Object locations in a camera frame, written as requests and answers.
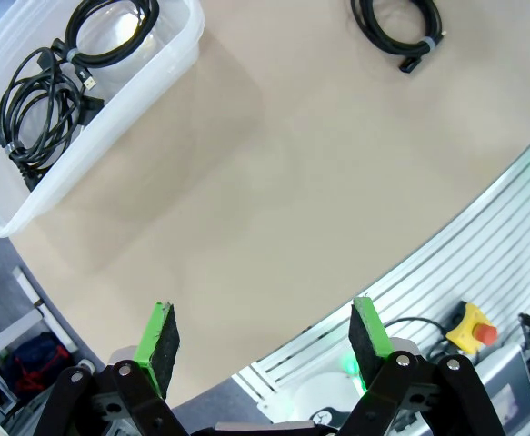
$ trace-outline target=bolt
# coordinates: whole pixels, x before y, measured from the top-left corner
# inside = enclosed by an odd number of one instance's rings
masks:
[[[77,383],[79,380],[83,378],[83,373],[80,371],[74,372],[73,375],[71,375],[71,382]]]
[[[457,359],[451,359],[446,363],[446,366],[448,366],[450,370],[457,371],[458,369],[460,369],[461,364],[458,362]]]
[[[123,365],[121,368],[119,368],[119,375],[126,376],[129,375],[131,372],[131,366],[129,366],[127,363]]]
[[[395,361],[398,363],[398,365],[400,366],[408,366],[410,364],[410,358],[408,358],[408,356],[405,356],[405,355],[400,355],[398,356]]]

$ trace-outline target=clear plastic bin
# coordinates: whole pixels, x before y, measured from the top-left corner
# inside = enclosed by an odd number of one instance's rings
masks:
[[[91,71],[97,85],[88,95],[104,98],[105,108],[76,135],[31,193],[0,147],[0,237],[21,230],[58,203],[197,60],[198,40],[204,31],[199,1],[158,1],[159,18],[142,45],[124,61]],[[64,39],[66,23],[78,3],[78,0],[17,0],[8,9],[0,19],[0,98],[28,54],[40,46],[50,46],[56,37]],[[78,45],[89,54],[105,52],[127,39],[136,22],[130,2],[118,2],[85,24]]]

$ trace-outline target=table surface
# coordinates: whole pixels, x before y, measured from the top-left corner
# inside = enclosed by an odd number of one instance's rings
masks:
[[[346,0],[204,0],[200,59],[13,242],[102,360],[175,304],[176,405],[295,337],[530,143],[530,5],[437,2],[411,75]],[[417,36],[410,4],[376,6]]]

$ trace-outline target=beige table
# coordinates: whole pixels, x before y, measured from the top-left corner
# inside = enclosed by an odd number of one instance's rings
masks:
[[[187,400],[387,271],[524,150],[530,3],[437,3],[447,38],[404,75],[346,0],[204,0],[197,65],[13,238],[101,359],[172,301],[169,401]],[[393,35],[417,34],[396,5],[378,8]]]

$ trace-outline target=red button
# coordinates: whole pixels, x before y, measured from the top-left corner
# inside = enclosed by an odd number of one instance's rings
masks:
[[[493,345],[497,340],[497,329],[492,325],[477,324],[473,329],[473,337],[485,345]]]

